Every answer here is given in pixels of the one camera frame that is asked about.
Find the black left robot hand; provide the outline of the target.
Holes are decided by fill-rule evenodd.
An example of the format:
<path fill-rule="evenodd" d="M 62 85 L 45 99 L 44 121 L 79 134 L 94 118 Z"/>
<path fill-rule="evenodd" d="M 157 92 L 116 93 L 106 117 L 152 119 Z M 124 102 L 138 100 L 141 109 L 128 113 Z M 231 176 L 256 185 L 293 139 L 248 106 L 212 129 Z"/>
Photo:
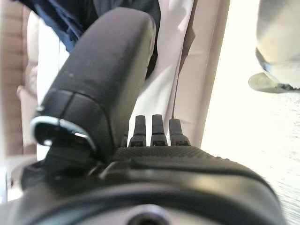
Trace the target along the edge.
<path fill-rule="evenodd" d="M 76 44 L 31 121 L 49 146 L 25 167 L 9 225 L 284 225 L 278 197 L 257 173 L 193 147 L 180 121 L 138 116 L 125 132 L 155 40 L 146 13 L 117 8 Z"/>

